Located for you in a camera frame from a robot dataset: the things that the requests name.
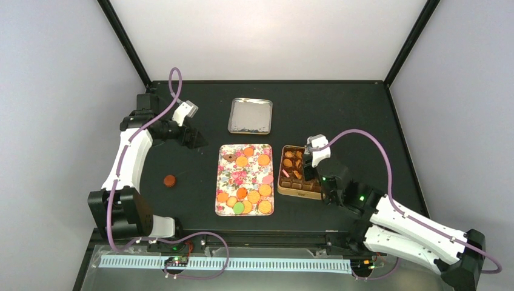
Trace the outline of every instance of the flower pattern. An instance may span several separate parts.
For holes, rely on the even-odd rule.
[[[262,185],[269,185],[271,193],[259,193],[259,198],[259,195],[255,195],[255,191],[258,192]],[[238,190],[241,188],[245,188],[246,191],[242,191],[244,194],[239,195]],[[252,197],[248,197],[247,195],[251,191],[254,191],[254,193]],[[270,145],[229,144],[223,145],[219,149],[216,214],[221,216],[270,215],[275,208],[273,196],[273,163]],[[264,207],[259,209],[260,202],[264,200],[271,203],[271,209]],[[235,206],[236,202],[244,203],[245,207],[242,213],[241,204]]]

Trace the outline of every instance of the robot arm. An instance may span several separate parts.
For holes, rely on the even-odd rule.
[[[91,192],[88,204],[95,223],[103,238],[107,238],[107,202],[109,193],[116,185],[112,209],[112,235],[114,239],[178,236],[180,223],[177,219],[154,215],[150,206],[140,195],[139,180],[146,155],[155,139],[175,139],[190,149],[207,144],[202,135],[190,125],[190,119],[198,110],[190,101],[182,102],[175,110],[172,119],[162,118],[142,130],[131,142],[134,135],[145,123],[154,118],[159,110],[158,98],[153,94],[138,95],[138,109],[131,112],[120,123],[120,145],[111,172],[100,191]],[[118,169],[122,156],[123,166]]]
[[[312,150],[328,144],[325,136],[314,136],[307,143],[302,159],[305,179],[318,179],[323,202],[336,204],[355,217],[344,247],[389,253],[434,271],[456,290],[476,290],[484,257],[456,240],[484,250],[482,233],[473,229],[464,233],[438,224],[391,201],[384,192],[355,181],[349,169],[331,155],[330,147]],[[397,212],[392,202],[404,213]]]

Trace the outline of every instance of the purple cable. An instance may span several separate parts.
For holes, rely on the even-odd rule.
[[[386,274],[383,274],[382,276],[379,276],[379,277],[374,277],[374,278],[359,277],[353,270],[352,270],[352,275],[355,277],[355,279],[364,280],[364,281],[376,281],[376,280],[386,279],[387,277],[392,275],[394,272],[396,272],[400,268],[400,262],[401,262],[401,258],[396,258],[395,267],[391,271],[389,271]]]
[[[176,93],[173,91],[173,87],[172,87],[173,72],[177,72],[177,74],[178,74],[178,89],[177,89]],[[168,80],[168,85],[170,87],[170,94],[173,97],[173,100],[170,103],[170,105],[168,105],[168,107],[166,107],[166,109],[164,109],[159,115],[157,115],[156,117],[152,118],[149,122],[145,123],[134,134],[132,134],[132,136],[128,139],[129,142],[132,142],[134,140],[134,138],[140,132],[145,130],[148,126],[152,125],[159,118],[163,117],[174,106],[174,104],[176,103],[178,97],[180,96],[180,92],[182,90],[182,74],[181,74],[179,69],[172,68],[172,70],[170,71],[170,77],[169,77],[169,80]],[[125,157],[125,154],[127,153],[128,147],[129,147],[128,145],[125,145],[125,147],[123,147],[123,150],[121,151],[121,154],[119,156],[118,165],[116,166],[116,176],[118,176],[118,177],[119,177],[119,174],[120,174],[120,171],[121,171],[121,165],[123,163],[123,158]],[[122,247],[121,249],[117,248],[116,244],[114,244],[114,239],[112,237],[112,225],[111,225],[111,223],[112,223],[112,207],[113,207],[113,201],[114,201],[114,194],[116,192],[116,186],[117,185],[118,185],[118,180],[115,179],[113,181],[112,189],[111,189],[111,192],[109,193],[109,201],[107,203],[107,240],[109,241],[110,247],[115,252],[121,252],[121,251],[127,249],[129,246],[131,246],[135,242],[137,242],[138,240],[141,240],[141,241],[151,241],[152,239],[151,238],[139,238],[139,239],[138,238],[134,238],[130,242],[128,242],[128,244],[126,244],[124,247]],[[223,273],[223,271],[225,271],[226,267],[229,264],[229,259],[230,259],[230,257],[229,257],[229,246],[227,245],[227,242],[221,236],[219,236],[219,235],[217,235],[215,233],[212,233],[212,232],[197,232],[197,233],[193,233],[192,235],[188,235],[185,238],[181,238],[181,239],[179,239],[177,241],[169,241],[169,240],[161,239],[161,238],[156,238],[156,239],[158,241],[162,242],[162,243],[177,244],[177,243],[181,243],[181,242],[183,242],[185,240],[188,240],[188,239],[190,239],[190,238],[192,238],[194,236],[198,236],[198,235],[212,235],[212,236],[217,237],[223,243],[223,245],[227,249],[227,259],[225,260],[225,264],[223,265],[223,268],[218,273],[216,273],[216,274],[214,274],[212,276],[208,276],[208,277],[195,277],[195,276],[177,275],[177,278],[180,277],[180,278],[185,278],[185,279],[200,279],[200,280],[216,278],[217,276],[221,275],[221,273]]]
[[[380,142],[378,142],[378,140],[372,136],[370,133],[368,132],[365,132],[363,130],[360,130],[360,129],[348,129],[348,130],[345,130],[343,132],[341,132],[340,134],[338,134],[336,137],[334,137],[330,142],[329,144],[325,145],[324,147],[320,147],[320,148],[313,148],[312,151],[316,152],[316,151],[319,151],[319,150],[324,150],[328,147],[330,147],[332,144],[334,144],[334,142],[336,142],[339,138],[349,134],[349,133],[359,133],[360,135],[364,135],[365,137],[371,139],[373,141],[373,143],[375,143],[376,147],[378,148],[378,150],[380,151],[380,153],[382,153],[382,157],[384,158],[384,162],[385,162],[385,167],[387,168],[387,197],[389,198],[389,202],[391,203],[391,205],[393,206],[393,208],[398,212],[400,213],[402,216],[405,214],[404,211],[402,211],[394,202],[393,200],[393,172],[391,171],[391,163],[389,161],[389,158],[387,157],[387,154],[386,154],[386,151],[384,150],[384,147],[380,144]],[[453,237],[451,235],[448,235],[412,216],[408,216],[408,219],[414,221],[415,223],[449,239],[449,240],[452,240]],[[489,255],[488,253],[486,253],[485,251],[475,247],[475,246],[472,246],[471,244],[468,244],[467,242],[465,241],[461,241],[460,239],[455,239],[455,241],[459,244],[462,244],[463,246],[469,248],[469,249],[472,249],[474,250],[475,252],[479,253],[480,255],[488,258],[489,260],[491,260],[493,263],[496,264],[496,270],[482,270],[482,274],[497,274],[499,272],[502,271],[503,267],[501,266],[501,264],[499,263],[499,261],[494,258],[492,255]]]

